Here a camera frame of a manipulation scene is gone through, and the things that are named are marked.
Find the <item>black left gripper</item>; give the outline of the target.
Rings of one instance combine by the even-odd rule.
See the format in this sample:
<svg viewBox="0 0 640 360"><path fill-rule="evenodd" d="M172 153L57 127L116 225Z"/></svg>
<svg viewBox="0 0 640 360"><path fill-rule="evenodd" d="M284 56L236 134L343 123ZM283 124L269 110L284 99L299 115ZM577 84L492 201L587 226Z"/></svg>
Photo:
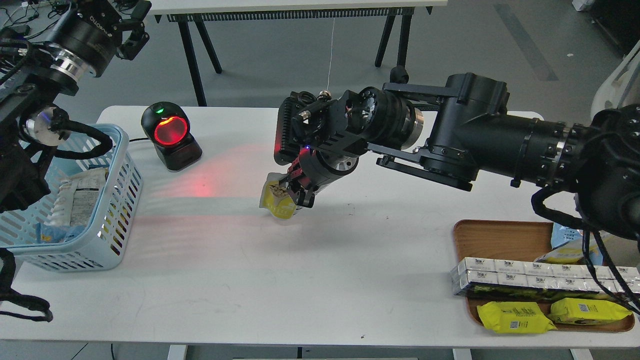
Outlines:
<svg viewBox="0 0 640 360"><path fill-rule="evenodd" d="M73 0L45 46L55 59L73 61L100 77L114 57L134 60L148 43L144 19L150 9L150 1L138 0L130 18L123 19L109 0Z"/></svg>

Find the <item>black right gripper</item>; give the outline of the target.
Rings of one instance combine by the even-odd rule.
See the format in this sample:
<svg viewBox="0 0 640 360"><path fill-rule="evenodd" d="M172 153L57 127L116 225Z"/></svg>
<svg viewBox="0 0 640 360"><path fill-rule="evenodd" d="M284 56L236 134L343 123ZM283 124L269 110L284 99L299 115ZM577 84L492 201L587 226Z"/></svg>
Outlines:
<svg viewBox="0 0 640 360"><path fill-rule="evenodd" d="M287 169L287 173L276 173L275 180L297 207L312 208L315 196L352 173L358 166L358 157L334 156L319 150L301 150Z"/></svg>

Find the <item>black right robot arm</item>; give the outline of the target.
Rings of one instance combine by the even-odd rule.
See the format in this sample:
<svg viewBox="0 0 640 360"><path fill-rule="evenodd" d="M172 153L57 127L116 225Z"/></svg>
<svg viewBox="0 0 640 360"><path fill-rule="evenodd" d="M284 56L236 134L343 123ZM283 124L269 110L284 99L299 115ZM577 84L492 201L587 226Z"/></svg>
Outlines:
<svg viewBox="0 0 640 360"><path fill-rule="evenodd" d="M593 234L639 240L639 103L595 114L589 126L508 114L505 82L474 73L445 86L392 75L382 89L292 92L278 110L274 161L297 207L355 170L366 152L378 166L470 191L478 171L539 187L535 214Z"/></svg>

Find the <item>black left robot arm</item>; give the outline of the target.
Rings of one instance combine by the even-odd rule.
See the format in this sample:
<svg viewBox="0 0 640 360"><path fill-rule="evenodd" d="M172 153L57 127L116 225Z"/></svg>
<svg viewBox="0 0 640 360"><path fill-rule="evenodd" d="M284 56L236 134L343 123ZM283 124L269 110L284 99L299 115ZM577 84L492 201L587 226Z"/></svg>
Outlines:
<svg viewBox="0 0 640 360"><path fill-rule="evenodd" d="M1 31L1 301L28 314L2 314L50 322L50 303L13 289L16 262L52 272L105 271L122 260L143 179L128 153L130 139L117 125L71 120L55 105L74 96L82 75L102 76L114 57L132 60L149 40L140 0L123 19L109 0L72 0L42 44ZM97 192L80 187L87 222L71 238L51 234L66 180L100 171Z"/></svg>

